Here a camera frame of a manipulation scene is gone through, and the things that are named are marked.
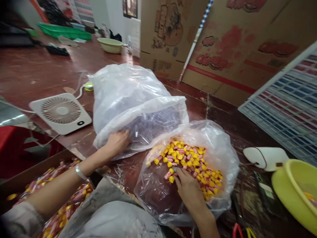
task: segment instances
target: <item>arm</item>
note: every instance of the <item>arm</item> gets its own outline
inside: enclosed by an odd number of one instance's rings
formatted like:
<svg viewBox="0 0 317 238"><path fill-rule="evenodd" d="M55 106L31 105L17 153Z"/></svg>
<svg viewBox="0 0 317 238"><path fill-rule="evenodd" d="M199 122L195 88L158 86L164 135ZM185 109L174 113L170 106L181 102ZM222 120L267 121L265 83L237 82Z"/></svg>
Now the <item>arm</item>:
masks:
<svg viewBox="0 0 317 238"><path fill-rule="evenodd" d="M209 211L198 182L184 169L177 169L175 177L179 195L198 226L201 238L220 238L216 219Z"/></svg>
<svg viewBox="0 0 317 238"><path fill-rule="evenodd" d="M79 169L89 177L96 169L104 166L113 157L120 154L129 144L129 130L109 136L107 144L92 156L79 163ZM60 209L83 183L75 168L71 168L34 192L26 200L36 211L48 220Z"/></svg>

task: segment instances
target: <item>white wall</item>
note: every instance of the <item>white wall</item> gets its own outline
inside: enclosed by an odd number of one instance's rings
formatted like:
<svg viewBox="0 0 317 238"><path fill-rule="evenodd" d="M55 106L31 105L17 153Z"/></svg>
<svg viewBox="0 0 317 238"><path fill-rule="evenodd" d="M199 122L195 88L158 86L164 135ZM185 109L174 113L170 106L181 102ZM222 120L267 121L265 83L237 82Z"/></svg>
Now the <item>white wall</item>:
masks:
<svg viewBox="0 0 317 238"><path fill-rule="evenodd" d="M19 14L30 27L39 29L37 23L42 22L42 18L29 0L11 0L10 8Z"/></svg>
<svg viewBox="0 0 317 238"><path fill-rule="evenodd" d="M101 28L104 22L113 34L120 34L123 43L127 43L129 18L123 16L122 0L89 0L96 26ZM141 19L141 0L138 0L138 19Z"/></svg>

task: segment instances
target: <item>fan grille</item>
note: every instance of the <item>fan grille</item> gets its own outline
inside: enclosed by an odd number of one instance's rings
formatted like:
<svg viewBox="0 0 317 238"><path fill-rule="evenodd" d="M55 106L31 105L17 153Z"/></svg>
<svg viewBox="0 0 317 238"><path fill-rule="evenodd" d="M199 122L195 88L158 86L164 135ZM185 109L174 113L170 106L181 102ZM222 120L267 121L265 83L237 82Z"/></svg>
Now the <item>fan grille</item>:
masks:
<svg viewBox="0 0 317 238"><path fill-rule="evenodd" d="M51 98L46 100L41 106L42 115L49 121L68 124L76 121L80 114L80 107L72 100L67 98Z"/></svg>

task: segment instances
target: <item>hand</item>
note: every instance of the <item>hand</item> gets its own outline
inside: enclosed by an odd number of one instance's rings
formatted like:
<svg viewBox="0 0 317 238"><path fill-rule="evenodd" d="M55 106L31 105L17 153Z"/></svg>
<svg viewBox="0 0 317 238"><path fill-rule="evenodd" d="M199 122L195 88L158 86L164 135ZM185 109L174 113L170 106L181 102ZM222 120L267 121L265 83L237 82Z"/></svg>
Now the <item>hand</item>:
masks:
<svg viewBox="0 0 317 238"><path fill-rule="evenodd" d="M209 212L198 181L185 169L177 168L176 172L179 176L179 179L175 177L179 195L193 218L200 216L202 212Z"/></svg>
<svg viewBox="0 0 317 238"><path fill-rule="evenodd" d="M107 144L100 150L108 153L111 158L121 154L130 144L129 135L130 130L110 134Z"/></svg>

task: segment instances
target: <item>wire shelf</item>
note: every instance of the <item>wire shelf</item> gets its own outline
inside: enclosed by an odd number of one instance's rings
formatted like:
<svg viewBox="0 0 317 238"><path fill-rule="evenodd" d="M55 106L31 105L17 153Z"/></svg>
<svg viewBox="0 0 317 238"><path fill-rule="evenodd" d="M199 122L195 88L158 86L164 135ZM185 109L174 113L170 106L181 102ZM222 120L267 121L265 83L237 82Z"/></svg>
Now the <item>wire shelf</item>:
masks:
<svg viewBox="0 0 317 238"><path fill-rule="evenodd" d="M317 167L317 41L238 110L298 159Z"/></svg>

